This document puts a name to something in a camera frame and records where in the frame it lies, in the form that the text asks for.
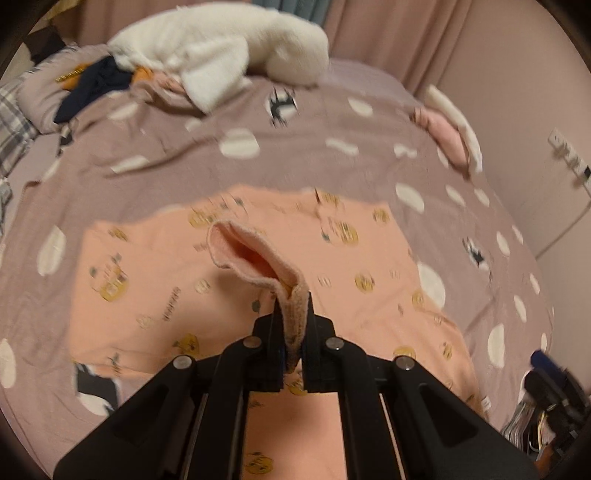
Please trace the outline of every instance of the white fluffy towel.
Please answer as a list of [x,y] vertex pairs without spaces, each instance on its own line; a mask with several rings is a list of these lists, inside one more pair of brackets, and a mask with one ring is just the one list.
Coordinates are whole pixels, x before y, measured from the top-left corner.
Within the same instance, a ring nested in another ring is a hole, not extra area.
[[204,113],[244,87],[249,66],[278,82],[315,84],[328,68],[328,46],[318,25],[241,2],[177,7],[124,28],[108,42],[119,68],[172,75]]

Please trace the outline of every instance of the black bracket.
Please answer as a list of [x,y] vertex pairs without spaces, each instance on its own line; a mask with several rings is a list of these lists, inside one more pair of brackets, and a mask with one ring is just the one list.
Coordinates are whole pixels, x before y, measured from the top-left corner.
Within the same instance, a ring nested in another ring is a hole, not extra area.
[[[338,393],[350,480],[400,480],[401,470],[408,480],[538,478],[417,361],[367,355],[311,299],[307,320],[304,388]],[[249,393],[283,386],[277,305],[252,334],[218,356],[175,358],[59,462],[54,480],[239,480]]]

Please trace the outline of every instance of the wall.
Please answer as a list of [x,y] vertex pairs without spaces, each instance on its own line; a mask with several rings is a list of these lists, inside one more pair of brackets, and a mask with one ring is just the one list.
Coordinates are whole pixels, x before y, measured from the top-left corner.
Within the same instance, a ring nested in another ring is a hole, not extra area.
[[551,355],[591,388],[591,199],[547,141],[557,127],[591,164],[591,73],[535,0],[474,0],[439,87],[538,256],[556,309]]

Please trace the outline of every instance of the power strip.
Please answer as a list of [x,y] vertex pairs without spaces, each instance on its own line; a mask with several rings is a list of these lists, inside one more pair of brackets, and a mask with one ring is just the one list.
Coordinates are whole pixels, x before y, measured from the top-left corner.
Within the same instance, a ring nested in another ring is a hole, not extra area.
[[557,129],[554,128],[548,137],[548,143],[554,148],[554,152],[558,157],[562,158],[567,165],[573,170],[581,184],[591,196],[591,167],[587,165],[585,160],[576,152],[571,143],[565,139]]

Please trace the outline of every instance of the curtain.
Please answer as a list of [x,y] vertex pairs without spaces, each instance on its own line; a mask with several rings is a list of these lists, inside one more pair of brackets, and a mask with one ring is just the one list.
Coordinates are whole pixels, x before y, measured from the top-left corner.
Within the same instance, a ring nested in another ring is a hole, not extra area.
[[390,73],[421,96],[441,78],[472,0],[332,0],[331,55]]
[[[81,5],[78,43],[94,45],[109,41],[119,30],[142,18],[177,5],[196,5],[207,0],[85,0]],[[250,3],[250,0],[236,0]]]
[[252,0],[255,5],[275,8],[323,25],[331,0]]

